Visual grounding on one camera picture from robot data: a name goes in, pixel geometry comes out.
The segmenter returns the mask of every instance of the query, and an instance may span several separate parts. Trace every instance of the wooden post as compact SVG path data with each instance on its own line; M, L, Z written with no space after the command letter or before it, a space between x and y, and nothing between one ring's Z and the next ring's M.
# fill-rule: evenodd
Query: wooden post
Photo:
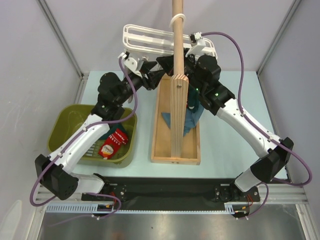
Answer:
M172 0L172 16L183 13L183 0ZM170 80L171 157L180 158L186 117L189 80L185 76L183 19L173 22L174 69Z

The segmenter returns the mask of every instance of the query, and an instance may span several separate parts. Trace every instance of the wooden tray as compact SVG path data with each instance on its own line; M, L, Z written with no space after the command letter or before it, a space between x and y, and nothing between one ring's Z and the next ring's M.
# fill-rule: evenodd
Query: wooden tray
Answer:
M181 157L171 157L171 132L161 113L170 113L170 77L165 75L157 90L151 161L163 164L200 164L199 123L183 137Z

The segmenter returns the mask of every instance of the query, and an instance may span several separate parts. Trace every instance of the red package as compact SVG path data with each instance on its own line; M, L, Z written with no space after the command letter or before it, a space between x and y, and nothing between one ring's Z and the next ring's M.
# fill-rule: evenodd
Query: red package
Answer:
M122 144L127 144L128 140L127 135L117 128L115 132L105 140L98 153L103 159L110 159L117 153Z

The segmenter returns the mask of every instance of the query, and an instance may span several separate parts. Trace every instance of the green bin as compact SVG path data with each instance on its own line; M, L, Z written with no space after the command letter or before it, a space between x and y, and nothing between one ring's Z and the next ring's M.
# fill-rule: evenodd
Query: green bin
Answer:
M73 104L63 109L55 121L48 140L48 149L53 152L65 143L85 122L93 107L93 105ZM124 113L121 118L125 118L131 112L132 110L130 108L124 108ZM133 158L137 120L137 115L134 114L131 118L121 123L128 133L129 141L126 145L122 145L112 158L103 159L103 157L98 154L105 140L97 140L81 158L80 163L89 165L112 163L113 167L114 164L118 164L119 168L129 165Z

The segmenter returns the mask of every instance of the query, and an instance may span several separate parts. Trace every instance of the light blue table surface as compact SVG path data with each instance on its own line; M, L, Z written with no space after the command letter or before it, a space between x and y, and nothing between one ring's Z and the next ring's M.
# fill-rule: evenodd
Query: light blue table surface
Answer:
M98 86L101 76L107 71L91 71L87 80L81 104L97 103ZM123 79L121 71L114 71ZM223 71L220 82L236 96L240 81L239 71ZM132 162L120 168L110 166L78 164L74 170L78 174L98 173L111 177L172 177L172 178L235 178L252 165L258 157L250 145L227 123L209 111L200 118L200 165L162 164L151 162L151 148L156 111L157 91L147 91L143 87L137 92L138 122ZM242 104L267 129L273 130L267 106L254 71L244 74ZM124 104L133 109L134 101ZM278 178L286 179L286 170L282 169Z

